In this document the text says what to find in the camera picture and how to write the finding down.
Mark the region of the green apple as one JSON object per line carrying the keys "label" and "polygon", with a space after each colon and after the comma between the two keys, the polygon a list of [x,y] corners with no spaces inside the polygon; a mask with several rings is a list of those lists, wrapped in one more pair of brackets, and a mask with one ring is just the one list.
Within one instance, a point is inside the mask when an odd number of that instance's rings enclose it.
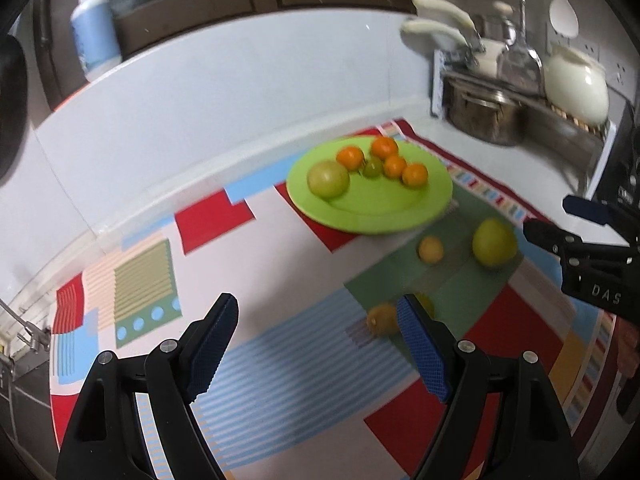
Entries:
{"label": "green apple", "polygon": [[484,220],[474,232],[472,252],[485,268],[502,268],[518,254],[514,229],[497,218]]}
{"label": "green apple", "polygon": [[342,196],[349,188],[347,169],[335,160],[320,160],[307,172],[309,191],[322,200],[333,200]]}

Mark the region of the small orange tangerine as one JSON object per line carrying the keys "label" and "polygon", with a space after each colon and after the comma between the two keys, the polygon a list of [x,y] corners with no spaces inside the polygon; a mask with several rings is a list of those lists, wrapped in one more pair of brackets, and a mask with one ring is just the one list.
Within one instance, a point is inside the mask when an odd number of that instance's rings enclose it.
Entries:
{"label": "small orange tangerine", "polygon": [[398,154],[387,156],[383,164],[383,172],[386,178],[399,180],[407,167],[407,161]]}

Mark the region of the green tangerine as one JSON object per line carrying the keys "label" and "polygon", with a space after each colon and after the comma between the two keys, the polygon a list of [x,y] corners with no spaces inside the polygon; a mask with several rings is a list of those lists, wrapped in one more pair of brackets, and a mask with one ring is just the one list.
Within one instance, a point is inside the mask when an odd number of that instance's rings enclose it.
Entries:
{"label": "green tangerine", "polygon": [[371,156],[367,158],[360,169],[360,174],[367,179],[375,179],[381,177],[384,171],[384,162],[378,157]]}

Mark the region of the white metal pot shelf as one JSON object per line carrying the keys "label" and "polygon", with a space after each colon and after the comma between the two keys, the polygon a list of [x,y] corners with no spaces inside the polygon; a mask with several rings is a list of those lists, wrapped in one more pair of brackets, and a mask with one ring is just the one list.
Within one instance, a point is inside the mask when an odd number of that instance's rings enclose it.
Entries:
{"label": "white metal pot shelf", "polygon": [[543,99],[524,96],[500,81],[470,72],[465,66],[465,56],[459,52],[435,50],[432,75],[431,114],[434,117],[447,119],[444,104],[447,79],[464,80],[502,91],[524,106],[525,133],[520,144],[539,144],[569,162],[579,174],[577,194],[587,200],[596,196],[608,158],[606,144],[615,139],[616,125],[612,122],[606,122],[601,127],[583,126]]}

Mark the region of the white ceramic pot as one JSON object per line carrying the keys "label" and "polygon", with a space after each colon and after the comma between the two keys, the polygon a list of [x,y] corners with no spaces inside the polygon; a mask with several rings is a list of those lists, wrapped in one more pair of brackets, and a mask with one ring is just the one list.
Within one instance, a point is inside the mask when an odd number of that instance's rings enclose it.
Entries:
{"label": "white ceramic pot", "polygon": [[544,61],[547,100],[589,127],[608,120],[608,86],[605,68],[590,55],[552,44]]}

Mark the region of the small yellow-brown fruit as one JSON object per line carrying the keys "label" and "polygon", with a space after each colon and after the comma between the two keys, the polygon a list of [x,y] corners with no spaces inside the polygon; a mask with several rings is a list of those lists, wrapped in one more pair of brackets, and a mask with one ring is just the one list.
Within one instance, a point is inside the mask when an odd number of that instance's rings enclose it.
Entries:
{"label": "small yellow-brown fruit", "polygon": [[444,252],[444,245],[436,236],[423,237],[418,246],[418,256],[426,264],[441,262]]}

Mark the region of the stainless steel stockpot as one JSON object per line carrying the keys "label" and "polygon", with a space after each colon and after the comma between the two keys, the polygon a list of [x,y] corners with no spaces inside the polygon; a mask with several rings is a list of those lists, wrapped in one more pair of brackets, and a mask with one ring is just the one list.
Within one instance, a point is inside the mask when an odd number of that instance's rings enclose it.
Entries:
{"label": "stainless steel stockpot", "polygon": [[524,140],[524,106],[502,91],[447,79],[444,104],[448,122],[473,138],[502,146]]}

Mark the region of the metal spatula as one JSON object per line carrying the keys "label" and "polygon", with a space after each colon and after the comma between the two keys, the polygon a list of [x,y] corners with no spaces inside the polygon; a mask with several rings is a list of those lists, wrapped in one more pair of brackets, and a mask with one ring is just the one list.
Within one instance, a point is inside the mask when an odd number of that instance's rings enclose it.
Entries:
{"label": "metal spatula", "polygon": [[544,74],[538,52],[526,37],[526,0],[518,0],[520,21],[515,39],[507,44],[497,58],[497,76],[516,91],[528,96],[541,96]]}

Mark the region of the green plate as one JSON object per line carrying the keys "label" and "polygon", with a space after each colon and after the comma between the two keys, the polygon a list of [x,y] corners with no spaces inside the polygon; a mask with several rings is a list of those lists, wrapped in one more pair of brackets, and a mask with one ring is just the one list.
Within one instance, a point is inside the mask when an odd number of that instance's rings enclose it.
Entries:
{"label": "green plate", "polygon": [[387,234],[410,230],[439,217],[452,199],[452,181],[445,165],[420,146],[397,142],[399,155],[423,165],[426,183],[408,188],[385,176],[369,179],[358,172],[349,175],[341,196],[325,200],[311,192],[307,174],[317,162],[333,160],[338,151],[358,146],[367,151],[376,136],[352,136],[321,143],[294,162],[285,180],[286,192],[299,211],[328,228],[356,234]]}

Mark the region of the white rice paddle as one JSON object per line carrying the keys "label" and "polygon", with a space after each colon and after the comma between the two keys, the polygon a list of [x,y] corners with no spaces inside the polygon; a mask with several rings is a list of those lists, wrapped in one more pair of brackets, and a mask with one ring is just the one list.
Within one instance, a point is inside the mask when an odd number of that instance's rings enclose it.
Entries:
{"label": "white rice paddle", "polygon": [[549,20],[553,29],[567,39],[575,39],[579,35],[577,14],[568,0],[551,0]]}

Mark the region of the steel pot with lid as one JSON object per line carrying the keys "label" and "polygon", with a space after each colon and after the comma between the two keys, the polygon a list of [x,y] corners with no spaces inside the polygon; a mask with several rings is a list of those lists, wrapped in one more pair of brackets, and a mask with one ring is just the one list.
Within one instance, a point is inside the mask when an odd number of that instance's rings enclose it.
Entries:
{"label": "steel pot with lid", "polygon": [[483,53],[475,55],[476,65],[472,66],[472,71],[496,79],[498,56],[507,44],[514,43],[516,25],[512,20],[514,10],[510,4],[496,0],[492,8],[494,13],[471,15],[485,48]]}

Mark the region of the colourful patchwork table cloth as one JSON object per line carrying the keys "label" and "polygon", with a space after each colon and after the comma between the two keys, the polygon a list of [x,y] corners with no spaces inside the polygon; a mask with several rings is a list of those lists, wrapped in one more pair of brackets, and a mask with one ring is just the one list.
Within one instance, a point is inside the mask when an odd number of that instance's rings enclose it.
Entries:
{"label": "colourful patchwork table cloth", "polygon": [[[209,392],[193,411],[230,479],[401,479],[433,437],[442,404],[404,342],[367,331],[368,312],[406,292],[432,300],[454,336],[496,356],[533,350],[548,370],[580,455],[597,437],[616,388],[612,316],[560,292],[555,260],[527,243],[491,271],[471,238],[488,218],[544,217],[588,240],[608,229],[562,211],[562,171],[523,151],[494,148],[402,119],[374,128],[437,156],[454,203],[427,226],[390,235],[335,231],[292,204],[285,179],[302,154],[241,165],[236,182],[192,194],[186,206],[117,240],[56,293],[50,401],[65,436],[99,352],[151,351],[206,315],[223,292],[239,323]],[[444,258],[418,256],[436,236]]]}

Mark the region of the blue white soap dispenser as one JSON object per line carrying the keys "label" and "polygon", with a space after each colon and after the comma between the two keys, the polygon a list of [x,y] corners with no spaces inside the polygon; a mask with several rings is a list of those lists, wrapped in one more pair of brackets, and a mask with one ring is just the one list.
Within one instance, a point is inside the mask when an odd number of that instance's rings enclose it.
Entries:
{"label": "blue white soap dispenser", "polygon": [[78,0],[70,16],[85,78],[96,81],[122,62],[110,0]]}

